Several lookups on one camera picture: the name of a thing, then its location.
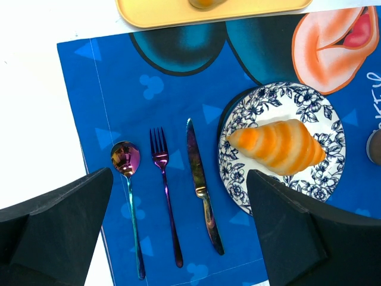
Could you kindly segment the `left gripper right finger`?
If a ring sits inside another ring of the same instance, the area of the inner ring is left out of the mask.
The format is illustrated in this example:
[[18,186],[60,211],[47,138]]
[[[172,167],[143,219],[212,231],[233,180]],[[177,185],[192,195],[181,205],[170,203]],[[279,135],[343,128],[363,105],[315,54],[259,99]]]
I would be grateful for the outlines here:
[[270,285],[380,285],[380,220],[313,199],[259,170],[246,177]]

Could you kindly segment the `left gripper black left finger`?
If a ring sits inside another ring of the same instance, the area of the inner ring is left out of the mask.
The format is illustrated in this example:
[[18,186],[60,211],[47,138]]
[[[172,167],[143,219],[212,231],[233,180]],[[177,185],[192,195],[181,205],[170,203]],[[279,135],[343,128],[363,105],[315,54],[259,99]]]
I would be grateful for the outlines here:
[[112,186],[106,167],[1,209],[1,285],[84,285]]

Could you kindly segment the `large striped croissant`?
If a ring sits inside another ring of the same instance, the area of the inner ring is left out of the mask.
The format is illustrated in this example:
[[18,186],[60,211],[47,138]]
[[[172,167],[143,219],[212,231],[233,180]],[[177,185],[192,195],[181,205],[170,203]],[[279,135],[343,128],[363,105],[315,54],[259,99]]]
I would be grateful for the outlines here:
[[238,129],[227,141],[245,157],[279,176],[294,175],[326,158],[320,143],[297,119]]

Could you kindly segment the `iridescent spoon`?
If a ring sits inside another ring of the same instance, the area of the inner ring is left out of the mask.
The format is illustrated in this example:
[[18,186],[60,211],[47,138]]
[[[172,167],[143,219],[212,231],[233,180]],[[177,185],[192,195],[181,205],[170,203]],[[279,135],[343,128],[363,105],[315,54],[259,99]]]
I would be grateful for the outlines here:
[[120,141],[116,143],[111,149],[111,162],[114,168],[127,180],[128,202],[130,206],[130,217],[132,221],[133,236],[135,241],[137,272],[139,279],[144,280],[146,277],[146,271],[139,241],[131,182],[131,177],[136,173],[140,164],[140,152],[138,147],[130,141]]

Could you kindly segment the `metal cup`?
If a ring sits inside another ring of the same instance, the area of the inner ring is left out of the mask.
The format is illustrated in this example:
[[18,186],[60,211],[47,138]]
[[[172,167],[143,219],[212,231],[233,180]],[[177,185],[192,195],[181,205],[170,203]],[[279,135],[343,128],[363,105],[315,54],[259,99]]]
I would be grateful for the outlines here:
[[366,144],[366,153],[371,162],[381,165],[381,130],[374,130]]

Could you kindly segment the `iridescent knife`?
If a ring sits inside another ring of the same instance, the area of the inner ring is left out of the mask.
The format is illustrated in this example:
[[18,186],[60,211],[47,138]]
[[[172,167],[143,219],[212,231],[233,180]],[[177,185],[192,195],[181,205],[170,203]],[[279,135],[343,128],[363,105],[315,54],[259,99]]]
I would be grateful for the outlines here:
[[188,150],[188,158],[190,169],[193,178],[193,185],[196,196],[202,200],[204,209],[204,219],[207,232],[215,251],[223,256],[225,254],[223,243],[218,231],[217,223],[214,217],[213,208],[211,205],[210,195],[207,188],[207,181],[202,164],[201,155],[196,140],[196,134],[191,118],[187,119],[186,123],[186,143]]

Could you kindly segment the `iridescent fork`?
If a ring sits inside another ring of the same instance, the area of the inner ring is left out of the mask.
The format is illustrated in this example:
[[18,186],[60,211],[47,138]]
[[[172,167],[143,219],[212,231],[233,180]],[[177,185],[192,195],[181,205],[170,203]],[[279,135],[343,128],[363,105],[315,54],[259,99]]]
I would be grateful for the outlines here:
[[178,268],[183,267],[183,256],[182,251],[180,248],[180,243],[177,235],[177,230],[175,226],[175,221],[173,217],[173,211],[170,201],[170,194],[168,191],[168,183],[167,183],[167,177],[165,168],[169,163],[169,153],[168,153],[168,147],[165,139],[165,134],[163,128],[152,128],[149,130],[149,138],[150,138],[150,145],[151,145],[151,154],[152,154],[152,161],[156,166],[159,167],[162,177],[163,177],[163,184],[164,184],[164,191],[165,191],[165,197],[168,207],[168,215],[170,219],[170,227],[171,227],[171,235],[172,235],[172,242],[173,242],[173,252],[174,252],[174,259],[176,266]]

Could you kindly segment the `blue floral plate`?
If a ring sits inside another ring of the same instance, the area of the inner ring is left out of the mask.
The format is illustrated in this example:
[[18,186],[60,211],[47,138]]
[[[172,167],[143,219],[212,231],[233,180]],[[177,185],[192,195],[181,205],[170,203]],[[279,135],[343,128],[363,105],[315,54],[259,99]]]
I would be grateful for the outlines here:
[[[342,122],[327,98],[300,83],[275,82],[244,91],[221,117],[218,166],[230,198],[247,214],[251,206],[246,177],[258,169],[276,181],[319,201],[333,194],[343,174],[346,156]],[[258,127],[277,120],[297,119],[326,153],[325,159],[292,176],[279,176],[232,148],[227,136],[236,129]]]

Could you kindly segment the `blue printed placemat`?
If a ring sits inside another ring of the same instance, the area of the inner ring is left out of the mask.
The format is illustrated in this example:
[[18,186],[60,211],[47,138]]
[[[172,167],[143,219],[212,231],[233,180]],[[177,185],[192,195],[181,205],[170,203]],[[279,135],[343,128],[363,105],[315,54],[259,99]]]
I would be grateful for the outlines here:
[[[380,6],[245,18],[83,39],[58,45],[89,172],[111,166],[112,146],[140,151],[132,178],[146,277],[137,272],[126,179],[114,173],[102,236],[115,285],[252,285],[267,274],[251,214],[228,195],[218,166],[218,128],[235,99],[275,82],[327,98],[342,122],[343,174],[325,202],[380,217],[380,167],[366,144],[380,128]],[[188,158],[191,118],[225,254],[209,238]],[[163,128],[165,168],[183,256],[174,259],[163,177],[149,130]]]

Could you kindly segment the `yellow tray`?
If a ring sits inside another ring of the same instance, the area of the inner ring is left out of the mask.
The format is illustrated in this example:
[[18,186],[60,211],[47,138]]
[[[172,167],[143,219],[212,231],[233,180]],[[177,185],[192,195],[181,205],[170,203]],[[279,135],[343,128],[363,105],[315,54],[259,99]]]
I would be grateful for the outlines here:
[[116,1],[121,16],[131,25],[148,29],[301,10],[311,1],[223,1],[199,9],[189,1]]

